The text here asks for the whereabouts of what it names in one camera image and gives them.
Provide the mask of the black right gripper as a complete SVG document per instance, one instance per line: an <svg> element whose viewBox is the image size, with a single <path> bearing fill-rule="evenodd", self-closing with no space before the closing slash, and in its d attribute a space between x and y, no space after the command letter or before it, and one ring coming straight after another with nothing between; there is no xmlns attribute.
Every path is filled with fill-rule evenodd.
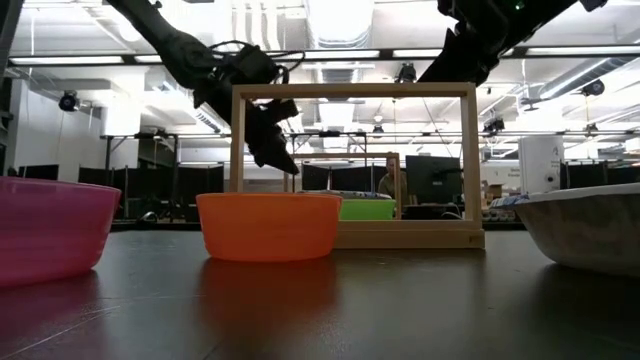
<svg viewBox="0 0 640 360"><path fill-rule="evenodd" d="M525 39L525 0L437 0L437 8L457 23L419 82L480 86L499 65L499 56Z"/></svg>

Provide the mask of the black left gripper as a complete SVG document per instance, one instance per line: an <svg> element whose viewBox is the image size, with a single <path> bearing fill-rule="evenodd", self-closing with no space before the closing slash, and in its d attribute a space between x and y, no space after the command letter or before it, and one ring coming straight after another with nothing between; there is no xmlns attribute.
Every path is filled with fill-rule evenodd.
<svg viewBox="0 0 640 360"><path fill-rule="evenodd" d="M214 51L211 71L198 82L193 91L194 107L206 104L227 125L232 121L232 97L235 85L288 82L288 69L277 64L259 46L241 43L235 55ZM273 99L259 106L262 113L250 113L245 118L245 141L254 162L290 175L299 168L286 149L286 139L277 123L296 117L299 108L293 99Z"/></svg>

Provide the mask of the large wooden shelf frame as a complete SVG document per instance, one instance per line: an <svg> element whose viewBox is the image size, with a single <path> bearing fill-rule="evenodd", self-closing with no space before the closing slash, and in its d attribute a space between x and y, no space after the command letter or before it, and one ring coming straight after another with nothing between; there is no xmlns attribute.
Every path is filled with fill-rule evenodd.
<svg viewBox="0 0 640 360"><path fill-rule="evenodd" d="M462 220L341 221L336 249L483 249L476 86L473 83L236 85L232 97L229 190L244 183L245 107L249 100L444 97L460 99L465 214Z"/></svg>

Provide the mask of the orange plastic bowl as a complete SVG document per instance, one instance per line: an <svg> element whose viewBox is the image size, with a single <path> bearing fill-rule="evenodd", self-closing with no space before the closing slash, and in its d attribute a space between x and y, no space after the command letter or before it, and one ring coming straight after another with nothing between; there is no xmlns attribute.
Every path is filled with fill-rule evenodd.
<svg viewBox="0 0 640 360"><path fill-rule="evenodd" d="M208 193L196 197L205 249L215 259L291 262L327 256L342 198L314 193Z"/></svg>

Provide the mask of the green plastic bowl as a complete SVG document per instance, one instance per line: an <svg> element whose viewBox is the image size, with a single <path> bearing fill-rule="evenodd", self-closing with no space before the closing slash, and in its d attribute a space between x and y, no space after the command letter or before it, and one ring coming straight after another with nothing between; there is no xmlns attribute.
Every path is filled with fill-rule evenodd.
<svg viewBox="0 0 640 360"><path fill-rule="evenodd" d="M341 221L377 221L394 218L396 202L393 199L344 199Z"/></svg>

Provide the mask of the large white patterned paper bowl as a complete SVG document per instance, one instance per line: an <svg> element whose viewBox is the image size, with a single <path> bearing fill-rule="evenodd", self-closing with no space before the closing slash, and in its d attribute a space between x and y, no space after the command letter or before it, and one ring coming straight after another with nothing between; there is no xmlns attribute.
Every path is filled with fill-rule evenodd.
<svg viewBox="0 0 640 360"><path fill-rule="evenodd" d="M640 182L508 196L490 207L515 211L560 265L640 278Z"/></svg>

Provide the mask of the black computer monitor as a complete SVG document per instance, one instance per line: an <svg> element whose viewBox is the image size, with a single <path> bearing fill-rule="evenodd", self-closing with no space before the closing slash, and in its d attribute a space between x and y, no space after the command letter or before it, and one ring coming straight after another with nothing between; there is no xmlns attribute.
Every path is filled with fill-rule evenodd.
<svg viewBox="0 0 640 360"><path fill-rule="evenodd" d="M415 155L405 163L409 194L419 204L457 202L463 194L459 158Z"/></svg>

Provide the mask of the person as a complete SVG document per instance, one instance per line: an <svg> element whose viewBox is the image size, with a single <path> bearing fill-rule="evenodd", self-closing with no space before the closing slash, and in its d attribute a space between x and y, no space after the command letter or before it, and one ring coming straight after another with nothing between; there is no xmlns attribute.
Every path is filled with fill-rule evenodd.
<svg viewBox="0 0 640 360"><path fill-rule="evenodd" d="M397 199L397 191L395 187L395 167L396 161L392 158L388 158L386 160L386 171L387 173L380 179L378 185L378 192L381 194L385 194L390 196L393 199ZM401 195L401 203L403 206L407 206L410 204L409 201L409 193L407 190L407 177L406 173L400 172L400 195Z"/></svg>

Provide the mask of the black partition panels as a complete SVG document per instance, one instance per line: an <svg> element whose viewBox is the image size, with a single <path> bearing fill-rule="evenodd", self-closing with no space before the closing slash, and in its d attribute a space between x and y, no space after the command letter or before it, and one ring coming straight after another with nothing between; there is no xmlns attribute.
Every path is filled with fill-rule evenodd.
<svg viewBox="0 0 640 360"><path fill-rule="evenodd" d="M160 220L196 222L196 197L224 191L224 168L81 167L75 182L111 186L121 191L115 218L137 220L152 213Z"/></svg>
<svg viewBox="0 0 640 360"><path fill-rule="evenodd" d="M560 165L561 189L636 182L640 182L640 161L570 160Z"/></svg>

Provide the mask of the pink plastic bowl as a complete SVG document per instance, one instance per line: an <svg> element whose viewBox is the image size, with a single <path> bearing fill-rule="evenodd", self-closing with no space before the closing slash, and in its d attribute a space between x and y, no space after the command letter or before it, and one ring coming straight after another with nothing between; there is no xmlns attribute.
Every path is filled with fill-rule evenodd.
<svg viewBox="0 0 640 360"><path fill-rule="evenodd" d="M91 270L120 197L113 187L0 177L0 288Z"/></svg>

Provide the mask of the black overhead frame beam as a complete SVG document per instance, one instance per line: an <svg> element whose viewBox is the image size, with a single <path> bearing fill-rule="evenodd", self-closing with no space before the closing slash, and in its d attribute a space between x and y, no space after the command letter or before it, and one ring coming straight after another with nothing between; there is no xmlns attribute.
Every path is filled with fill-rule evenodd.
<svg viewBox="0 0 640 360"><path fill-rule="evenodd" d="M441 50L438 48L412 49L359 49L359 50L308 50L292 54L270 51L277 62L348 62L348 61L430 61ZM640 57L640 44L623 45L576 45L576 46L517 46L507 50L500 58L610 58ZM159 65L162 60L157 54L102 54L102 55L55 55L55 56L13 56L8 59L10 67L56 67L56 66L116 66L116 65Z"/></svg>

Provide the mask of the small wooden shelf frame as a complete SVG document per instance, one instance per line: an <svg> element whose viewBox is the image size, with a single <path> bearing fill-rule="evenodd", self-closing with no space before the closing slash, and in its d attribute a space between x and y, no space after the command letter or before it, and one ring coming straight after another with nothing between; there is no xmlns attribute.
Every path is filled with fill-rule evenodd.
<svg viewBox="0 0 640 360"><path fill-rule="evenodd" d="M309 154L291 154L291 158L298 159L322 159L322 160L351 160L351 159L393 159L394 164L394 186L396 191L396 207L394 211L395 219L400 220L402 218L402 190L401 190L401 169L400 169L400 156L396 152L382 152L382 153L309 153Z"/></svg>

